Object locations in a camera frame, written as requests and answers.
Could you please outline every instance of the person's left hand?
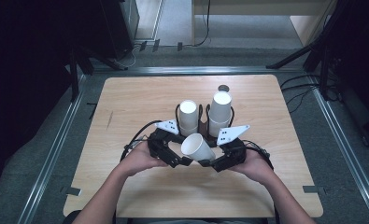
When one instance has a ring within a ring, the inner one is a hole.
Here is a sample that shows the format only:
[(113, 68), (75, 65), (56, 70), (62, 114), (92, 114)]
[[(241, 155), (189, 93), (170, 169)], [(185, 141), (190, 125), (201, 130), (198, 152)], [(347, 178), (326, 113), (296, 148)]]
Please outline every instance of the person's left hand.
[(127, 176), (157, 166), (167, 166), (164, 161), (152, 158), (149, 154), (147, 142), (139, 143), (118, 165)]

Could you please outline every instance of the person's right forearm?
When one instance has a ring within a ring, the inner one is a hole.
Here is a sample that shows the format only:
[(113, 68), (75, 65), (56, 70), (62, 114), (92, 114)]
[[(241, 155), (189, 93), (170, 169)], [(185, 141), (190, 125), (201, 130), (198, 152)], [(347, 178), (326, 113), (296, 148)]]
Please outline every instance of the person's right forearm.
[(316, 223), (280, 180), (273, 174), (263, 183), (271, 195), (283, 223)]

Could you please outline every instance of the paper cup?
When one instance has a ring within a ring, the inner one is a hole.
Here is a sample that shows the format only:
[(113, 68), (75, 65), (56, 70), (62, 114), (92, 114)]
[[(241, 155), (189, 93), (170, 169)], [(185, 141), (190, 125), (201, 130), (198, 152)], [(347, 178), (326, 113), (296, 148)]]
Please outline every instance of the paper cup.
[(193, 129), (184, 129), (180, 127), (180, 133), (183, 136), (190, 136), (192, 133), (198, 133), (198, 126), (196, 126)]
[(193, 133), (184, 140), (181, 145), (181, 152), (195, 161), (213, 161), (216, 159), (216, 154), (199, 133)]
[(192, 100), (181, 102), (179, 107), (178, 122), (181, 128), (192, 130), (198, 127), (198, 107)]
[(230, 119), (231, 101), (232, 97), (229, 92), (216, 92), (210, 106), (209, 116), (218, 123), (225, 122)]
[(230, 124), (230, 119), (224, 121), (224, 122), (216, 122), (212, 118), (209, 118), (208, 121), (208, 132), (213, 137), (218, 137), (220, 133), (221, 128), (228, 128), (228, 125)]

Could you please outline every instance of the person's left forearm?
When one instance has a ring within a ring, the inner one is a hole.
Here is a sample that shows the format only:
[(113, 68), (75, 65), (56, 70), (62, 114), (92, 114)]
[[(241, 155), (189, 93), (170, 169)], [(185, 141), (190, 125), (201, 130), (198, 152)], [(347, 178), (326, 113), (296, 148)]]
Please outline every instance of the person's left forearm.
[(102, 187), (93, 195), (74, 223), (111, 223), (117, 202), (127, 179), (118, 165)]

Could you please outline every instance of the human arm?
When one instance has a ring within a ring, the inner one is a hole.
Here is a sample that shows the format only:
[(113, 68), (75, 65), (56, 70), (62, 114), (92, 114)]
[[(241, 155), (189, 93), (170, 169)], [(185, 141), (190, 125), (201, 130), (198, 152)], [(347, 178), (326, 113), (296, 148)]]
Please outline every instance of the human arm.
[(283, 223), (315, 223), (258, 152), (247, 150), (245, 162), (230, 170), (264, 185), (271, 195)]
[(152, 158), (146, 142), (138, 144), (109, 174), (73, 223), (111, 223), (123, 184), (129, 176), (157, 166), (166, 166)]

